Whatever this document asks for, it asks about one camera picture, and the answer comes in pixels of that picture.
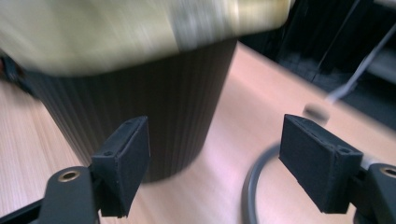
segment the cable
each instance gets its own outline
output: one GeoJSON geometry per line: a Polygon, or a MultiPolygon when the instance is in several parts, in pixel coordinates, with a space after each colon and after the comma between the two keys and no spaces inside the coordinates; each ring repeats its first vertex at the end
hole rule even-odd
{"type": "Polygon", "coordinates": [[[247,173],[242,188],[242,221],[244,224],[257,224],[256,188],[262,168],[273,157],[279,155],[280,144],[276,144],[263,152],[247,173]]]}

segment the table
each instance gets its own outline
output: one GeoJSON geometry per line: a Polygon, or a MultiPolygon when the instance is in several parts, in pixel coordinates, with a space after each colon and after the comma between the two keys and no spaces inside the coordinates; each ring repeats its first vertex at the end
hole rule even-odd
{"type": "MultiPolygon", "coordinates": [[[[142,185],[128,218],[102,223],[241,223],[241,189],[248,169],[279,142],[284,114],[305,105],[326,110],[324,126],[371,161],[396,164],[396,133],[238,44],[205,146],[183,172],[142,185]]],[[[45,107],[0,81],[0,216],[43,197],[55,172],[79,165],[45,107]]],[[[262,171],[257,191],[261,223],[351,223],[324,215],[280,160],[262,171]]]]}

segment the light wood tabletop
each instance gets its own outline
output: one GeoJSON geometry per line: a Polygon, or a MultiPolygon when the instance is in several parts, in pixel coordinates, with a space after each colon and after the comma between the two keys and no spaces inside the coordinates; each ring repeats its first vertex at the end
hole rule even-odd
{"type": "MultiPolygon", "coordinates": [[[[241,223],[248,169],[279,142],[284,114],[307,104],[330,115],[324,127],[372,161],[396,164],[396,133],[238,44],[205,146],[183,172],[142,185],[128,218],[102,223],[241,223]]],[[[43,197],[48,178],[79,165],[46,108],[0,81],[0,217],[43,197]]],[[[257,191],[260,223],[352,223],[354,213],[324,215],[280,162],[263,169],[257,191]]]]}

